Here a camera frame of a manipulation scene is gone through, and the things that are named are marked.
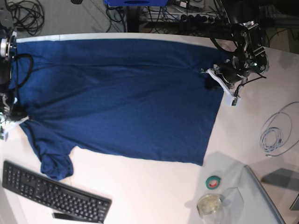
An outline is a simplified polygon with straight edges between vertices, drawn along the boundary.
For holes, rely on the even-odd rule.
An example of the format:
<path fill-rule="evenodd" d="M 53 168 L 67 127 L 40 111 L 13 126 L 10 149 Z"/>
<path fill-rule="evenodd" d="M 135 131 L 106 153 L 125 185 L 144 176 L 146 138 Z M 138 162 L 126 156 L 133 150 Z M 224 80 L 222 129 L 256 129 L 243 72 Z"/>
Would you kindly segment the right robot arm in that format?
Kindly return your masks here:
<path fill-rule="evenodd" d="M 3 122 L 16 122 L 27 117 L 26 111 L 17 102 L 18 90 L 27 82 L 33 69 L 33 57 L 30 54 L 17 53 L 17 33 L 14 30 L 12 10 L 7 1 L 0 2 L 0 118 Z M 26 77 L 21 83 L 12 81 L 12 63 L 27 58 L 30 62 Z"/>

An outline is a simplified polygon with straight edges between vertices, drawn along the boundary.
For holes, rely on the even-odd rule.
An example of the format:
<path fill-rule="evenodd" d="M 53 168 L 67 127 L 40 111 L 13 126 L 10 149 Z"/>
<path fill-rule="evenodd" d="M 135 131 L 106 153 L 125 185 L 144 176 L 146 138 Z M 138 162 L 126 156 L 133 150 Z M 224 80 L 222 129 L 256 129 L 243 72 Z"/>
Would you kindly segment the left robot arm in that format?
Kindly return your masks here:
<path fill-rule="evenodd" d="M 269 60 L 258 23 L 259 7 L 248 0 L 216 0 L 214 3 L 221 21 L 209 29 L 209 38 L 218 50 L 231 56 L 230 60 L 214 65 L 212 70 L 216 77 L 229 89 L 238 82 L 246 82 L 251 73 L 263 78 L 269 69 Z M 215 36 L 218 31 L 226 31 L 232 38 L 234 51 L 220 46 Z"/>

